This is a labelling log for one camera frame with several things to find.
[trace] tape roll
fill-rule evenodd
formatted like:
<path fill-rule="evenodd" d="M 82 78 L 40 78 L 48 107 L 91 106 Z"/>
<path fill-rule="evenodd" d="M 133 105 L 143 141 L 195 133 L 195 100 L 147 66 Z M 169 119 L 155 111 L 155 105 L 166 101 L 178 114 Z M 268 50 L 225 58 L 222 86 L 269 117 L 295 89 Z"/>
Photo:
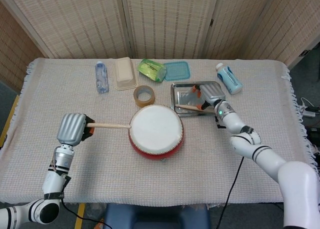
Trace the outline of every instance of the tape roll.
<path fill-rule="evenodd" d="M 150 94 L 150 99 L 149 100 L 139 100 L 138 99 L 138 96 L 141 94 L 141 93 L 148 93 Z M 154 90 L 152 90 L 152 88 L 150 86 L 147 86 L 147 85 L 141 85 L 141 86 L 138 86 L 134 92 L 133 92 L 133 98 L 134 98 L 134 101 L 135 101 L 135 104 L 140 107 L 140 108 L 143 108 L 145 106 L 149 106 L 153 103 L 155 103 L 155 92 Z"/>

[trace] water bottle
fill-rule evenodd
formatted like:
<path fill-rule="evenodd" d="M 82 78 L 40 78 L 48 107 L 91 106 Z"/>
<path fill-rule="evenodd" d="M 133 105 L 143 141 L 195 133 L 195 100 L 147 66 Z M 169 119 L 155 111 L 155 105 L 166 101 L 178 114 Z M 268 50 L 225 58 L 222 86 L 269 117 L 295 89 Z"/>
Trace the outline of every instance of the water bottle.
<path fill-rule="evenodd" d="M 102 61 L 98 61 L 95 65 L 96 90 L 99 94 L 108 93 L 108 77 L 107 68 Z"/>
<path fill-rule="evenodd" d="M 218 78 L 223 82 L 231 95 L 234 95 L 242 90 L 244 86 L 232 73 L 229 66 L 224 66 L 223 63 L 219 63 L 215 66 L 215 68 Z"/>

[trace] green package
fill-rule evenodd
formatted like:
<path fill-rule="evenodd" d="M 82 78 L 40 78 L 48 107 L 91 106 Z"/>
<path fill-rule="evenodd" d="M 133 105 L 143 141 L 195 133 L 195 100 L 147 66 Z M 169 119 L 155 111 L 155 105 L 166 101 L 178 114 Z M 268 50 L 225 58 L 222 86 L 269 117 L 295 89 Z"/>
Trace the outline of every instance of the green package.
<path fill-rule="evenodd" d="M 155 82 L 161 83 L 166 76 L 166 66 L 149 59 L 143 59 L 138 65 L 138 71 Z"/>

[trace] drum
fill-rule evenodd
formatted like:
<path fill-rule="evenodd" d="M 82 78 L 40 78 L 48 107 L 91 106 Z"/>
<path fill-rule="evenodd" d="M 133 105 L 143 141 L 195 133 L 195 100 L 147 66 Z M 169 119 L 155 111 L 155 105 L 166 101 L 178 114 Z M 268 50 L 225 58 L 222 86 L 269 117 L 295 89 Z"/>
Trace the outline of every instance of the drum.
<path fill-rule="evenodd" d="M 184 141 L 184 127 L 179 116 L 164 105 L 149 105 L 131 119 L 129 140 L 146 158 L 160 160 L 172 156 Z"/>

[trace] woven screen panel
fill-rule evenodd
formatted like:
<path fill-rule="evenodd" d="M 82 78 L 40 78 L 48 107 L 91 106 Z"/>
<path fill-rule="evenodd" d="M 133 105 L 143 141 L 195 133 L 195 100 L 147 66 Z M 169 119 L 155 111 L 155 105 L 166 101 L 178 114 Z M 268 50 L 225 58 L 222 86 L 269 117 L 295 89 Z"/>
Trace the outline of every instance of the woven screen panel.
<path fill-rule="evenodd" d="M 270 0 L 243 58 L 289 66 L 319 35 L 320 0 Z"/>
<path fill-rule="evenodd" d="M 2 3 L 0 22 L 0 79 L 20 91 L 28 64 L 44 55 Z"/>
<path fill-rule="evenodd" d="M 194 59 L 215 0 L 127 0 L 127 5 L 137 58 Z"/>
<path fill-rule="evenodd" d="M 267 0 L 217 0 L 207 59 L 236 59 Z"/>
<path fill-rule="evenodd" d="M 55 58 L 128 56 L 116 0 L 14 0 Z"/>

